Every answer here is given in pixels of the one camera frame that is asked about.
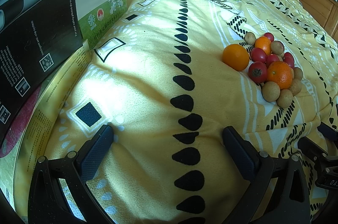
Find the mandarin orange front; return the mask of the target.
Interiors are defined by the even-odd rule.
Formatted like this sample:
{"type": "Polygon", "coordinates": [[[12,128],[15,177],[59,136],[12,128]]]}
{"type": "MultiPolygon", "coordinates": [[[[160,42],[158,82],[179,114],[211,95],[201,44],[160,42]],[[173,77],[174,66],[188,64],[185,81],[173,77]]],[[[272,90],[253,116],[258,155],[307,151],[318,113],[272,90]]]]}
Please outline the mandarin orange front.
{"type": "Polygon", "coordinates": [[[267,68],[267,81],[275,82],[280,89],[288,89],[293,81],[291,67],[283,61],[272,62],[267,68]]]}

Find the large orange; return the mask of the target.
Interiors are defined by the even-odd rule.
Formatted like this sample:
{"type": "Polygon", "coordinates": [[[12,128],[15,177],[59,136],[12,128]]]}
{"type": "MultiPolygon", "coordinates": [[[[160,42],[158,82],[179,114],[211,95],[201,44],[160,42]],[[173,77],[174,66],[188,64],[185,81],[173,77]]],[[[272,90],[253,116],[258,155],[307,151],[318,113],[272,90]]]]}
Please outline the large orange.
{"type": "Polygon", "coordinates": [[[248,52],[239,44],[226,46],[222,53],[222,61],[236,71],[245,70],[249,64],[249,60],[248,52]]]}

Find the brown longan fruit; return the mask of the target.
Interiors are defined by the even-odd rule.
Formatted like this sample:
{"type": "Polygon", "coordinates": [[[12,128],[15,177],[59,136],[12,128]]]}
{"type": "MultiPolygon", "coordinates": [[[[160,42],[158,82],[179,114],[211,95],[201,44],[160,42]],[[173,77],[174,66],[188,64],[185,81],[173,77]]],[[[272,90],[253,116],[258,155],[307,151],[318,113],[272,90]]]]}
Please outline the brown longan fruit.
{"type": "Polygon", "coordinates": [[[268,81],[262,87],[262,96],[267,102],[274,102],[279,98],[280,88],[277,83],[268,81]]]}

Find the brown longan front right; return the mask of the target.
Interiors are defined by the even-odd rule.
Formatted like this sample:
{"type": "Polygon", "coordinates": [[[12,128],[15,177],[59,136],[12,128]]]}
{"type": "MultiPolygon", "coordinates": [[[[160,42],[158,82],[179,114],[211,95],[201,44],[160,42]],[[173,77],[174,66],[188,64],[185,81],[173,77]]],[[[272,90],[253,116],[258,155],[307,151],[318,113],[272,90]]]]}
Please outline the brown longan front right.
{"type": "Polygon", "coordinates": [[[288,89],[283,89],[280,91],[279,98],[277,99],[277,105],[281,108],[287,108],[291,105],[293,101],[293,94],[288,89]]]}

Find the brown longan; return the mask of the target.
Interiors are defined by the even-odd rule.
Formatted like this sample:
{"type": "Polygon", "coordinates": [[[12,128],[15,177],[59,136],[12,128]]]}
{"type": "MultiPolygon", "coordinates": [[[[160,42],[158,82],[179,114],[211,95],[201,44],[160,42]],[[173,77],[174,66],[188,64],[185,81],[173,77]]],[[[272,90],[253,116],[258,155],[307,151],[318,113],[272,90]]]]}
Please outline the brown longan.
{"type": "Polygon", "coordinates": [[[288,89],[283,89],[280,91],[279,98],[277,99],[277,105],[281,108],[287,108],[291,105],[293,101],[293,94],[288,89]]]}
{"type": "Polygon", "coordinates": [[[248,45],[254,46],[256,42],[256,36],[252,32],[247,32],[245,34],[244,40],[248,45]]]}

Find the red cherry tomato with stem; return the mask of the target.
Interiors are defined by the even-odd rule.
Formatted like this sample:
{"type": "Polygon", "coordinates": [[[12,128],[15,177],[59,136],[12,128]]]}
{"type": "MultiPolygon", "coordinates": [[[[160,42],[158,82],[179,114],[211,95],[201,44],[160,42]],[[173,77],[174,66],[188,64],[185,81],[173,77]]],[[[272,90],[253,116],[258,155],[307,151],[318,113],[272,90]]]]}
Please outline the red cherry tomato with stem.
{"type": "Polygon", "coordinates": [[[267,67],[262,62],[254,62],[249,66],[248,76],[255,83],[263,83],[267,80],[267,67]]]}

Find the red cherry tomato middle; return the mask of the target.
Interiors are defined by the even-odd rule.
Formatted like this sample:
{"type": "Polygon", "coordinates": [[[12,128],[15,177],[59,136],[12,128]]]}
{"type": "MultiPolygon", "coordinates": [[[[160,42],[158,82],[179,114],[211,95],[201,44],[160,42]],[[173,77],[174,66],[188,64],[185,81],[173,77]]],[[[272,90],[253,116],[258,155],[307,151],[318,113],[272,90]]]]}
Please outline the red cherry tomato middle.
{"type": "Polygon", "coordinates": [[[266,53],[261,48],[254,48],[250,53],[253,62],[266,62],[266,53]]]}

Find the small orange in pile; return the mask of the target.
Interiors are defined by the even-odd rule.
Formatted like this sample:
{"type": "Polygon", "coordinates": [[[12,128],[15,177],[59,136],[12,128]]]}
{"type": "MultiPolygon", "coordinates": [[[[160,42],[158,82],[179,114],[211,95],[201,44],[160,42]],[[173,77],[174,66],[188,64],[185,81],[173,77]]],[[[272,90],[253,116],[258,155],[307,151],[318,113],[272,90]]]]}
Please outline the small orange in pile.
{"type": "Polygon", "coordinates": [[[271,40],[265,36],[261,36],[256,39],[254,47],[262,49],[266,55],[271,54],[271,40]]]}

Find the brown longan top left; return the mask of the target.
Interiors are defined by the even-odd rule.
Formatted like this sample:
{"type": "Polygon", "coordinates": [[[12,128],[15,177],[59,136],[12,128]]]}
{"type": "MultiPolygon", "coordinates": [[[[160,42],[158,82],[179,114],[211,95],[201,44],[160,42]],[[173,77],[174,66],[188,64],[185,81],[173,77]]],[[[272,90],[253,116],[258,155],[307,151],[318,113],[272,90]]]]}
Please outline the brown longan top left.
{"type": "Polygon", "coordinates": [[[256,42],[256,36],[252,32],[247,32],[245,34],[244,40],[248,45],[254,46],[256,42]]]}

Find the wooden bed headboard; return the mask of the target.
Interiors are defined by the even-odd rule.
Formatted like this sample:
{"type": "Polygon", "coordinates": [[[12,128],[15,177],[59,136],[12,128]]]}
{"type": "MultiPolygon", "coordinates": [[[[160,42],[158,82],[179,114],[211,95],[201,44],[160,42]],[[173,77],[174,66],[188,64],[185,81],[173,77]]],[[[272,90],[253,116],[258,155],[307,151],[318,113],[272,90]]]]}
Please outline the wooden bed headboard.
{"type": "Polygon", "coordinates": [[[337,41],[337,2],[334,0],[300,0],[303,8],[337,41]]]}

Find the yellow patterned bedspread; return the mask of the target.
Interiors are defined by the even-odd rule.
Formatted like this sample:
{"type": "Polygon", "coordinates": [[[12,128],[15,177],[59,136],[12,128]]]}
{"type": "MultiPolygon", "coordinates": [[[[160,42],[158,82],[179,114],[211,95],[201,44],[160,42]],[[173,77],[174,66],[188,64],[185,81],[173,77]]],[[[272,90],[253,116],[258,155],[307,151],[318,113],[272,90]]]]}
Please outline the yellow patterned bedspread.
{"type": "Polygon", "coordinates": [[[270,156],[299,155],[337,127],[337,43],[299,0],[127,0],[64,103],[45,155],[78,151],[110,123],[114,143],[93,195],[116,223],[221,223],[248,182],[222,144],[234,127],[270,156]],[[270,32],[303,71],[286,109],[262,98],[246,72],[221,60],[244,35],[270,32]]]}

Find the black appliance box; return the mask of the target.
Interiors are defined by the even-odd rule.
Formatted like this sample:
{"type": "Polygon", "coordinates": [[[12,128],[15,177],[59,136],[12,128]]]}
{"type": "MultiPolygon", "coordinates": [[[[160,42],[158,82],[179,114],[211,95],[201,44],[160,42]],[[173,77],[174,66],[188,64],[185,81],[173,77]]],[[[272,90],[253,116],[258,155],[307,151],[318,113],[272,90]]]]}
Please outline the black appliance box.
{"type": "Polygon", "coordinates": [[[35,89],[81,45],[75,0],[1,0],[1,140],[35,89]]]}

